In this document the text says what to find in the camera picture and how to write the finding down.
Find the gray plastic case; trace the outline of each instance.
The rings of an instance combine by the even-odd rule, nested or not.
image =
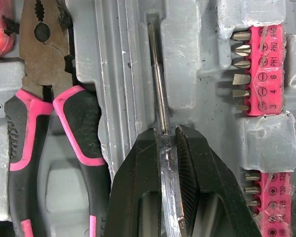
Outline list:
[[[296,1],[264,1],[268,4],[265,9],[272,14],[266,11],[262,16],[273,18],[262,20],[245,2],[251,4],[252,1],[66,0],[74,22],[77,78],[96,86],[103,115],[99,137],[112,177],[137,135],[155,126],[147,33],[147,23],[154,22],[160,24],[173,128],[180,123],[199,130],[234,172],[240,185],[245,185],[242,147],[238,140],[241,130],[238,121],[244,115],[236,111],[235,105],[240,102],[231,96],[233,75],[242,71],[231,66],[235,55],[230,51],[229,37],[233,31],[246,29],[256,22],[279,23],[284,19],[287,36],[296,34]],[[16,19],[20,20],[21,0],[15,1],[15,8]],[[0,62],[0,220],[9,219],[3,106],[21,86],[24,72],[17,57],[16,43],[5,61]],[[285,63],[285,109],[296,119],[296,36],[288,38]],[[73,150],[54,114],[38,176],[39,202],[48,235],[87,237],[85,185]],[[296,188],[296,170],[292,182]],[[222,230],[223,227],[219,234],[226,236]],[[296,194],[293,195],[292,231],[296,236]]]

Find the phillips bit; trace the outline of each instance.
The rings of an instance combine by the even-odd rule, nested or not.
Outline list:
[[[250,91],[248,90],[232,90],[233,97],[248,97],[250,96]]]
[[[248,60],[243,60],[239,62],[234,62],[232,63],[232,65],[239,69],[249,69],[251,67],[251,62]]]
[[[247,200],[247,205],[248,206],[261,206],[261,201],[259,199]]]
[[[237,105],[236,109],[238,111],[247,111],[247,110],[250,110],[250,106],[249,105]]]
[[[257,180],[261,180],[261,174],[260,173],[244,174],[244,179],[246,181],[257,181]]]
[[[247,74],[235,74],[233,77],[233,85],[245,85],[250,84],[251,76]]]
[[[245,194],[260,194],[261,188],[257,186],[244,187],[243,192]]]
[[[244,44],[239,47],[233,49],[233,52],[238,54],[239,56],[246,57],[251,54],[251,45]]]
[[[232,34],[231,39],[234,41],[249,42],[251,39],[250,31],[240,31]]]

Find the screwdriver shaft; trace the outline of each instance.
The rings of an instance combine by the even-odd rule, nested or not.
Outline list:
[[[163,80],[162,66],[158,62],[156,35],[153,24],[148,25],[149,42],[152,57],[152,76],[154,81],[157,116],[162,135],[170,133],[168,100]]]

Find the pink and black pliers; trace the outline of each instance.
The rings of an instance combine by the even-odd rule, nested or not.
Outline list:
[[[74,86],[68,73],[69,41],[56,0],[25,0],[19,29],[26,76],[8,100],[10,172],[8,194],[17,237],[44,237],[37,201],[37,172],[53,108],[79,160],[89,200],[89,236],[104,231],[111,179],[98,138],[101,110],[96,96]],[[54,100],[51,103],[51,88]]]

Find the screwdriver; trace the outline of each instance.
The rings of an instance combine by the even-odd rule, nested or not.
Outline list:
[[[163,79],[162,66],[159,63],[155,29],[148,24],[148,36],[152,59],[152,77],[154,84],[155,105],[159,124],[159,149],[162,206],[168,237],[185,237],[185,219],[178,173],[178,155],[169,122],[167,93]]]

